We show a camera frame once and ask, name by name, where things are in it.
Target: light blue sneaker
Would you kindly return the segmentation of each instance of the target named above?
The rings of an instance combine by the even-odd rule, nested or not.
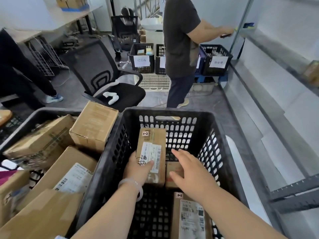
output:
[[[56,94],[55,96],[47,96],[46,103],[52,103],[52,102],[60,102],[63,101],[63,96],[60,94]]]

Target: dark pants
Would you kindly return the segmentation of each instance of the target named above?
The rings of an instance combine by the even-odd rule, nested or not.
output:
[[[4,85],[4,88],[9,89],[11,92],[20,96],[23,93],[26,93],[28,88],[26,87],[18,87],[17,82],[19,77],[16,72],[17,77],[11,79],[14,74],[12,71],[12,67],[19,70],[23,73],[29,80],[31,80],[40,90],[42,90],[46,95],[55,96],[56,91],[49,82],[49,80],[28,60],[20,50],[19,46],[14,42],[11,36],[2,29],[0,31],[0,84]],[[34,104],[35,97],[30,99],[30,96],[26,99],[23,98],[24,102],[26,102],[30,107],[38,107],[38,104]]]
[[[195,81],[195,75],[181,78],[171,78],[172,84],[168,93],[167,108],[177,108],[184,99]]]

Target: white basin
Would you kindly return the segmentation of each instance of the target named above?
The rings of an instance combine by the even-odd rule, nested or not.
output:
[[[141,26],[148,31],[163,30],[163,24],[159,18],[144,18],[141,20]]]

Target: white bangle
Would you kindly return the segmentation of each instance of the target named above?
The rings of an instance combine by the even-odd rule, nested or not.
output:
[[[137,198],[136,202],[140,201],[143,197],[143,188],[141,187],[141,185],[139,185],[135,180],[131,179],[131,178],[126,178],[126,179],[122,179],[120,182],[119,182],[119,186],[118,188],[126,183],[126,182],[130,182],[132,184],[135,185],[135,187],[139,190],[139,197]]]

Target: beige plastic basket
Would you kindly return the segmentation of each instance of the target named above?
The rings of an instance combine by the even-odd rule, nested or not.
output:
[[[171,88],[171,80],[167,75],[142,74],[143,80],[139,87],[145,91],[165,91]],[[138,76],[134,76],[135,84],[138,82]]]

